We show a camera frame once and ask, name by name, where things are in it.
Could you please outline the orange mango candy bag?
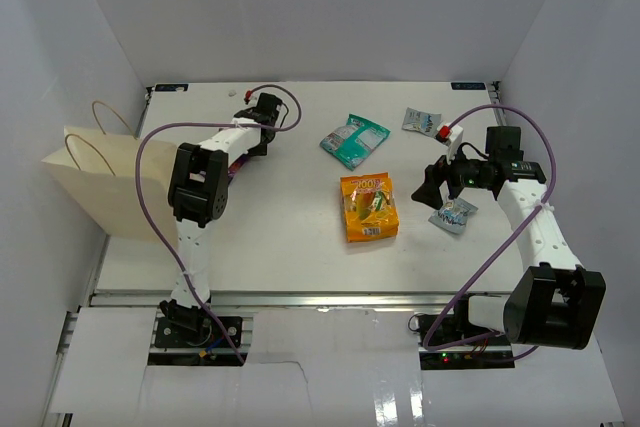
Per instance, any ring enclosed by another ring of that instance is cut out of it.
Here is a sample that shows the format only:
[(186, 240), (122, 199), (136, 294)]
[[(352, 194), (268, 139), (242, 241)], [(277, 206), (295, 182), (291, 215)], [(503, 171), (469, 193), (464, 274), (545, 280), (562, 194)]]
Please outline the orange mango candy bag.
[(399, 230), (393, 182), (387, 172), (340, 179), (341, 206), (349, 243), (395, 237)]

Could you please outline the purple berry candy packet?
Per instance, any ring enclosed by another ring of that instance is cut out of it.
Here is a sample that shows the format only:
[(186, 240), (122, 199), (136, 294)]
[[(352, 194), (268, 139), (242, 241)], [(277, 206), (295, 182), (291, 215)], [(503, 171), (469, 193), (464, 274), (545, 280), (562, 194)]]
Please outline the purple berry candy packet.
[(240, 169), (249, 161), (249, 157), (246, 155), (241, 156), (234, 161), (228, 168), (228, 182), (231, 183)]

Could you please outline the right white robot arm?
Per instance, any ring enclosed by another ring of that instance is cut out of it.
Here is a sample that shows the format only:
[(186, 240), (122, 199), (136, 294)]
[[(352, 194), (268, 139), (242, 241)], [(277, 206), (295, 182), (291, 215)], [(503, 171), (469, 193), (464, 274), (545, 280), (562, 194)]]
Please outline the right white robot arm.
[(589, 343), (606, 283), (585, 269), (568, 246), (548, 202), (551, 182), (542, 167), (527, 161), (517, 127), (490, 127), (485, 152), (463, 152), (463, 130), (444, 124), (436, 136), (448, 151), (425, 170), (414, 201), (440, 209), (440, 188), (455, 200), (464, 189), (491, 192), (512, 229), (523, 275), (508, 295), (464, 293), (451, 308), (453, 337), (472, 346), (487, 334), (510, 343), (582, 350)]

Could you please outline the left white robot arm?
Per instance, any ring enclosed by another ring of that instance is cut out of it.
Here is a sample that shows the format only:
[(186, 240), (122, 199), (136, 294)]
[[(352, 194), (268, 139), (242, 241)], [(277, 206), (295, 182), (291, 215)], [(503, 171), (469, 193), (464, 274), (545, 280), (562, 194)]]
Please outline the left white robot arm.
[(210, 298), (210, 237), (227, 205), (230, 170), (248, 157), (266, 155), (274, 128), (288, 112), (284, 102), (269, 93), (251, 95), (246, 103), (229, 127), (220, 127), (197, 144), (183, 143), (176, 152), (168, 201), (184, 268), (171, 299), (161, 302), (160, 310), (191, 346), (202, 345), (211, 334), (212, 320), (200, 304)]

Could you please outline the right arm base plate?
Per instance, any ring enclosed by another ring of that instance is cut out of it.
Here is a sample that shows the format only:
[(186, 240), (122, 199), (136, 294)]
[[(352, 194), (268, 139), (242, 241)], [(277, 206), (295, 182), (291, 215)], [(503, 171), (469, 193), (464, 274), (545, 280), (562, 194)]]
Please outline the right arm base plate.
[(448, 315), (435, 331), (430, 346), (450, 344), (460, 341), (460, 345), (439, 351), (427, 351), (422, 341), (437, 316), (414, 313), (407, 322), (408, 330), (419, 337), (419, 360), (423, 372), (511, 369), (515, 367), (511, 344), (503, 337), (469, 341), (470, 337), (487, 332), (487, 329), (463, 326)]

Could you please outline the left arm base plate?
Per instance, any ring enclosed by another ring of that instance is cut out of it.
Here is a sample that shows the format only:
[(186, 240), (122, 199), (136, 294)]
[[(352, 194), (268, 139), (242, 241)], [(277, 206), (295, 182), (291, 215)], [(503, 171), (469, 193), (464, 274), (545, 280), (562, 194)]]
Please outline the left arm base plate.
[(243, 318), (222, 316), (220, 320), (242, 359), (236, 356), (220, 327), (210, 318), (205, 318), (199, 332), (195, 333), (159, 317), (149, 349), (148, 365), (241, 367), (247, 356), (241, 347)]

